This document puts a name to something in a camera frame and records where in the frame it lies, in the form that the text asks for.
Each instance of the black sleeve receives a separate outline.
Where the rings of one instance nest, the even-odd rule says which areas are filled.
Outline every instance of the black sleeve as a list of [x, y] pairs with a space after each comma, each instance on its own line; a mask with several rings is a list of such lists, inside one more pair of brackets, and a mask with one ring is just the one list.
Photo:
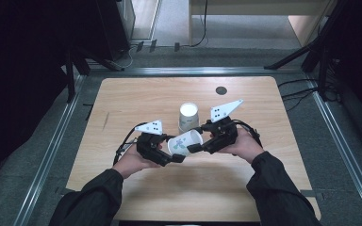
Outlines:
[[246, 188], [255, 198], [261, 225], [321, 225], [280, 160], [264, 152], [254, 159], [252, 168], [255, 174]]
[[66, 194], [58, 203], [49, 225], [110, 225], [122, 204], [122, 189], [122, 175], [107, 169], [81, 191]]

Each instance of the tabletop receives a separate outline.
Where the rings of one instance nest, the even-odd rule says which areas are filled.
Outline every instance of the tabletop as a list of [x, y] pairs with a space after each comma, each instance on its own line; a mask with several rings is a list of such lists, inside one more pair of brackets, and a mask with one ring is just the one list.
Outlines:
[[[218, 94], [216, 90], [226, 91]], [[80, 190], [111, 168], [127, 133], [143, 121], [162, 120], [163, 133], [177, 136], [179, 107], [195, 103], [203, 124], [210, 108], [242, 99], [230, 118], [257, 129], [263, 147], [279, 158], [301, 190], [311, 190], [288, 115], [275, 80], [258, 77], [109, 78], [102, 82], [67, 188]], [[132, 137], [140, 135], [135, 132]], [[209, 134], [203, 135], [204, 142]], [[119, 220], [259, 221], [246, 189], [254, 174], [242, 159], [224, 153], [195, 153], [182, 164], [144, 169], [123, 183]], [[317, 218], [315, 198], [308, 198]]]

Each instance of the cable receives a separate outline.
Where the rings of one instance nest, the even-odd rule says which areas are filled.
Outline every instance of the cable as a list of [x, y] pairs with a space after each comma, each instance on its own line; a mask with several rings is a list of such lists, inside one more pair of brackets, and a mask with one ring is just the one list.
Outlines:
[[206, 3], [205, 3], [204, 35], [202, 36], [202, 39], [201, 39], [198, 43], [196, 43], [196, 44], [192, 44], [192, 45], [181, 45], [181, 47], [192, 47], [192, 48], [193, 48], [193, 47], [196, 47], [196, 46], [200, 45], [200, 44], [202, 43], [202, 41], [205, 39], [205, 37], [206, 37], [207, 1], [208, 1], [208, 0], [206, 0]]
[[252, 128], [250, 125], [248, 125], [247, 123], [245, 123], [241, 120], [232, 120], [231, 122], [227, 123], [226, 125], [223, 125], [222, 128], [226, 128], [231, 125], [242, 126], [246, 131], [249, 132], [249, 134], [252, 135], [252, 138], [257, 142], [257, 144], [260, 145], [260, 147], [263, 147], [263, 145], [261, 144], [261, 141], [260, 141], [260, 134], [258, 134], [257, 130]]
[[[313, 93], [315, 91], [317, 91], [317, 90], [310, 90], [308, 93], [310, 94], [310, 93]], [[287, 101], [291, 101], [291, 100], [302, 99], [302, 98], [305, 97], [305, 95], [304, 96], [297, 96], [297, 97], [289, 97], [287, 99], [284, 99], [283, 101], [287, 102]]]
[[286, 84], [290, 84], [290, 83], [295, 83], [295, 82], [307, 82], [307, 81], [314, 81], [314, 82], [318, 82], [319, 80], [318, 79], [309, 79], [309, 78], [306, 78], [306, 79], [297, 79], [297, 80], [292, 80], [292, 81], [287, 81], [287, 82], [284, 82], [284, 83], [281, 83], [280, 85], [278, 85], [278, 88], [286, 85]]
[[290, 110], [292, 110], [292, 109], [295, 108], [296, 106], [298, 106], [304, 98], [308, 97], [308, 95], [312, 94], [313, 92], [315, 92], [315, 91], [308, 92], [305, 96], [301, 97], [301, 99], [298, 101], [298, 103], [296, 103], [293, 107], [291, 107], [290, 109], [288, 109], [287, 112], [290, 111]]
[[303, 90], [300, 90], [300, 91], [297, 91], [297, 92], [293, 92], [293, 93], [290, 93], [290, 94], [283, 95], [283, 96], [281, 96], [281, 98], [284, 99], [284, 98], [287, 98], [287, 97], [290, 97], [290, 96], [295, 96], [295, 95], [298, 95], [298, 94], [301, 94], [301, 93], [305, 93], [307, 91], [317, 91], [317, 90], [318, 90], [318, 88], [303, 89]]
[[132, 63], [134, 62], [134, 59], [133, 59], [133, 57], [131, 56], [131, 50], [132, 50], [132, 49], [135, 49], [135, 48], [137, 48], [137, 46], [131, 47], [131, 48], [127, 51], [127, 52], [128, 52], [128, 55], [129, 55], [129, 57], [130, 57], [130, 59], [131, 59], [131, 61], [129, 62], [128, 65], [122, 66], [122, 65], [117, 64], [117, 63], [115, 63], [114, 61], [111, 61], [111, 60], [108, 60], [107, 62], [109, 62], [110, 64], [112, 64], [112, 65], [114, 65], [114, 66], [117, 66], [117, 67], [119, 67], [119, 68], [122, 68], [122, 69], [128, 68], [128, 67], [130, 67], [130, 66], [132, 65]]
[[119, 161], [119, 158], [120, 156], [122, 156], [122, 153], [125, 152], [125, 148], [124, 148], [124, 145], [125, 144], [130, 144], [130, 142], [127, 142], [127, 140], [130, 138], [130, 136], [132, 135], [132, 133], [134, 133], [135, 131], [135, 127], [137, 126], [140, 126], [140, 125], [144, 125], [146, 124], [147, 122], [142, 122], [142, 123], [139, 123], [138, 125], [134, 126], [130, 132], [127, 134], [127, 136], [125, 136], [125, 139], [123, 141], [123, 143], [119, 146], [119, 148], [117, 149], [116, 151], [116, 155], [114, 156], [114, 160], [113, 160], [113, 166]]
[[[199, 15], [199, 17], [200, 17], [200, 19], [201, 19], [202, 27], [204, 27], [205, 30], [206, 30], [206, 25], [205, 25], [204, 21], [202, 20], [202, 15]], [[207, 46], [207, 45], [208, 45], [208, 38], [206, 37], [206, 44], [205, 44], [205, 46]]]

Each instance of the black circle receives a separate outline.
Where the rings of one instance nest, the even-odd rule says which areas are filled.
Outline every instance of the black circle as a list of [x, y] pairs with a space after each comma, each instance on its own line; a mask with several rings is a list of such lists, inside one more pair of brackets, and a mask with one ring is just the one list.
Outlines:
[[225, 87], [217, 87], [216, 92], [219, 95], [224, 95], [225, 93], [227, 93], [227, 88], [225, 88]]

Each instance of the white cup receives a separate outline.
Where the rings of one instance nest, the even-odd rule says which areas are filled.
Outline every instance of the white cup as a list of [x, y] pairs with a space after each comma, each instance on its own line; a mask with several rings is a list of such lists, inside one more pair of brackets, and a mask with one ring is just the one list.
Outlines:
[[198, 106], [194, 103], [184, 103], [180, 107], [178, 130], [180, 134], [199, 126]]
[[179, 153], [188, 156], [190, 154], [188, 146], [197, 143], [201, 145], [204, 143], [202, 136], [196, 130], [189, 130], [187, 133], [169, 139], [167, 146], [172, 155]]

